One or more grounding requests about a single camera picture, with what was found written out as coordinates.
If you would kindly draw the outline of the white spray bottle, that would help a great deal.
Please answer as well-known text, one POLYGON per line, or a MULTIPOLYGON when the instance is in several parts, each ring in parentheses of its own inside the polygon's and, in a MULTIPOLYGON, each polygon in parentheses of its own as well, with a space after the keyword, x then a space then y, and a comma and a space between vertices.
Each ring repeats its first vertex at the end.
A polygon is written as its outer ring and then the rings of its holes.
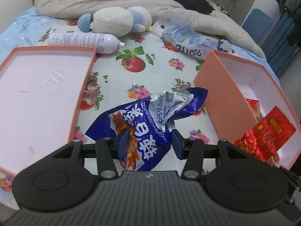
POLYGON ((111 34, 101 33, 52 33, 49 45, 94 47, 99 54, 112 54, 124 48, 125 43, 111 34))

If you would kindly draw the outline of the light blue plastic bag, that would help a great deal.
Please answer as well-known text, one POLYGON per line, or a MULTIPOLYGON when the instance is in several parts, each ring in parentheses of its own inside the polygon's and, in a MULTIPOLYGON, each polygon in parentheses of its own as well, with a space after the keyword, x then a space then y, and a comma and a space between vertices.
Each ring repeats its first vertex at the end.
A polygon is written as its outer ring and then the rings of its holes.
POLYGON ((234 53, 227 40, 203 37, 174 14, 159 17, 150 31, 177 51, 199 60, 204 61, 212 50, 228 54, 234 53))

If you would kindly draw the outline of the pink box lid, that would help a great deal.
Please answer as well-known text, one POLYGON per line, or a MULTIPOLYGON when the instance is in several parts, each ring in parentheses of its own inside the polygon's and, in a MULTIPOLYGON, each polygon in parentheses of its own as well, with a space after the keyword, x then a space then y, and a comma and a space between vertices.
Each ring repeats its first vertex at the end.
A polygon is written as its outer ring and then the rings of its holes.
POLYGON ((17 47, 1 64, 1 170, 12 175, 74 137, 93 47, 17 47))

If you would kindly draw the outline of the pink cardboard box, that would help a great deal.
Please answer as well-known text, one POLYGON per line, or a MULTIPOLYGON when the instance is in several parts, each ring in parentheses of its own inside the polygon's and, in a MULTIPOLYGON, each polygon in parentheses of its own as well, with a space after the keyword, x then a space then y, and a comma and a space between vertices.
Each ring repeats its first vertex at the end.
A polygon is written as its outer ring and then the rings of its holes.
POLYGON ((290 169, 300 155, 300 122, 280 85, 258 63, 212 50, 194 85, 208 90, 205 107, 217 136, 234 142, 258 123, 249 99, 258 100, 263 116, 278 107, 296 132, 278 151, 280 165, 290 169))

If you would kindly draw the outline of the white blue plush toy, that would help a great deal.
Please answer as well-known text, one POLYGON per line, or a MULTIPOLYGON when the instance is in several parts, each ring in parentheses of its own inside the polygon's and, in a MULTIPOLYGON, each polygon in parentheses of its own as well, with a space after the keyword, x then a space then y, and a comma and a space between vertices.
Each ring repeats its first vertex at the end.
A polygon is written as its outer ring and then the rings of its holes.
POLYGON ((77 26, 84 33, 111 34, 119 38, 129 33, 143 33, 152 23, 151 14, 144 7, 109 7, 82 15, 77 26))

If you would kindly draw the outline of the shiny red foil snack packet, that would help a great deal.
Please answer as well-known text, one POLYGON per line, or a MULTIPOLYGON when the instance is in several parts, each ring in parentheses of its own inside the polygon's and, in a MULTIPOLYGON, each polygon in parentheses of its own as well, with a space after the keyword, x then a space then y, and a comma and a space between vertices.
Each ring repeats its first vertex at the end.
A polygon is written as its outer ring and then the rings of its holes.
POLYGON ((295 133, 296 128, 275 106, 234 145, 262 162, 271 158, 295 133))

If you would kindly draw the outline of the blue white snack bag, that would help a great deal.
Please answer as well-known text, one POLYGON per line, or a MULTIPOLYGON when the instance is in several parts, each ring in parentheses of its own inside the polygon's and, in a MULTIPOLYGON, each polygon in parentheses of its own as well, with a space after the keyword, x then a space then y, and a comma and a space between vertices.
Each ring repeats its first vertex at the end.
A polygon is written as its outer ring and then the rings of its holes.
POLYGON ((101 115, 85 132, 94 141, 116 137, 128 129, 130 139, 125 170, 150 171, 171 149, 175 120, 194 115, 206 100, 208 90, 200 87, 164 91, 112 108, 101 115))

